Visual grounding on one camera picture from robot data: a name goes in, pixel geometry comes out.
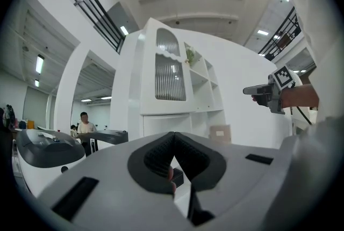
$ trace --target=cardboard box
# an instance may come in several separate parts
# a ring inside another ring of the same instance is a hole
[[[232,143],[230,125],[210,126],[210,139],[222,143]]]

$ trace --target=white t-shirt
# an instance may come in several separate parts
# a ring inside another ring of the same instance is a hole
[[[90,132],[94,132],[96,131],[96,126],[91,123],[88,122],[87,124],[81,122],[77,128],[77,133],[78,134],[85,134],[85,133],[90,133]]]
[[[77,137],[76,130],[71,129],[70,130],[70,136]]]
[[[318,121],[344,114],[344,24],[333,0],[292,0],[317,69],[310,81],[320,100]]]

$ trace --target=white display cabinet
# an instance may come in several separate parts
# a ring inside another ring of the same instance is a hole
[[[195,111],[195,99],[184,42],[172,29],[150,19],[141,37],[144,56],[141,75],[141,114],[177,114]]]
[[[131,77],[130,140],[163,132],[209,137],[210,126],[224,125],[220,86],[213,65],[197,47],[189,65],[185,39],[150,19],[142,30]]]

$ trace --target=small plant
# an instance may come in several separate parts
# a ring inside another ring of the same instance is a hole
[[[194,48],[192,48],[187,43],[185,43],[185,49],[187,50],[187,58],[188,58],[188,62],[190,64],[190,66],[191,66],[192,63],[194,62],[194,58],[195,58]]]

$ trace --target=ribbed glass panel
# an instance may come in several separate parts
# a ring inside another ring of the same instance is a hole
[[[166,52],[181,56],[177,38],[164,28],[160,28],[156,32],[156,46]]]
[[[186,101],[182,64],[155,55],[155,97],[162,100]]]

